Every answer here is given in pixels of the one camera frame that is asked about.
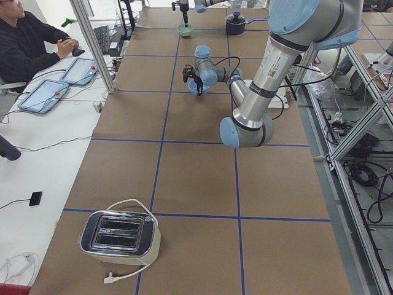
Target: keyboard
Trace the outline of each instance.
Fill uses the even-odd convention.
[[[101,51],[103,54],[107,54],[109,51],[109,27],[99,26],[98,28],[94,28],[93,31]]]

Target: computer mouse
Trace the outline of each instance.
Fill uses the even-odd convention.
[[[83,49],[79,49],[79,48],[75,48],[72,51],[72,56],[73,57],[78,57],[79,55],[81,55],[82,53],[84,53],[85,51]]]

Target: pot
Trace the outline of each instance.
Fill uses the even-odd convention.
[[[246,25],[262,20],[268,19],[265,17],[257,17],[247,21],[246,18],[240,14],[240,12],[235,11],[233,14],[230,14],[225,18],[225,21],[227,22],[225,30],[227,31],[228,35],[239,35],[244,32]]]

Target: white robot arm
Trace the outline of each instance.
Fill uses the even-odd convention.
[[[200,12],[223,1],[195,0]],[[201,90],[225,82],[239,106],[222,119],[221,140],[229,148],[256,147],[269,142],[274,126],[266,113],[271,99],[297,55],[314,43],[315,50],[334,49],[360,36],[363,0],[275,0],[270,9],[270,45],[249,87],[241,71],[217,67],[209,47],[195,50],[195,67],[183,70],[184,82],[194,78]]]

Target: blue object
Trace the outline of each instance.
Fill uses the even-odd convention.
[[[315,50],[326,50],[326,49],[334,49],[340,48],[347,45],[351,45],[355,43],[360,38],[360,31],[362,29],[356,29],[355,31],[346,33],[344,35],[338,36],[336,38],[332,38],[326,41],[322,41],[320,43],[314,44]]]
[[[97,74],[97,65],[89,58],[76,58],[61,75],[60,80],[70,85],[87,85]]]
[[[207,86],[213,86],[219,80],[217,73],[215,71],[213,71],[212,69],[204,69],[200,73],[200,77],[201,77],[202,83]]]
[[[207,91],[209,91],[210,86],[207,85],[203,85],[202,86],[202,92],[206,93]],[[194,95],[198,95],[198,87],[197,87],[197,83],[195,83],[194,80],[191,80],[189,82],[189,90],[191,91],[192,94]]]
[[[289,34],[303,26],[314,14],[319,0],[275,0],[269,27],[277,35]]]
[[[205,5],[196,5],[195,6],[195,10],[196,10],[196,12],[201,14],[202,12],[206,11],[206,6]]]
[[[66,94],[69,85],[64,82],[44,79],[18,104],[18,108],[37,114],[49,112]]]
[[[195,57],[196,58],[208,58],[210,57],[210,48],[206,45],[199,45],[195,48]]]
[[[220,123],[221,141],[228,148],[238,149],[240,146],[239,134],[235,123],[229,117],[223,118]]]

